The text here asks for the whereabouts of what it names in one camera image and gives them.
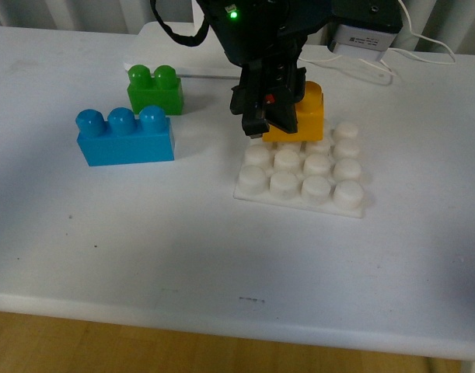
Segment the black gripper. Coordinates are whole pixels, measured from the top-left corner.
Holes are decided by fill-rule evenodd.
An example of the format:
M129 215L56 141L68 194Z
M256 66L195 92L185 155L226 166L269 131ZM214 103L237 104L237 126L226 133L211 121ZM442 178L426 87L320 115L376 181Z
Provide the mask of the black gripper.
M200 1L229 61L242 69L230 110L242 114L248 137L268 121L296 133L295 104L305 95L306 70L297 62L310 34L324 26L361 31L361 48L386 51L403 23L395 1Z

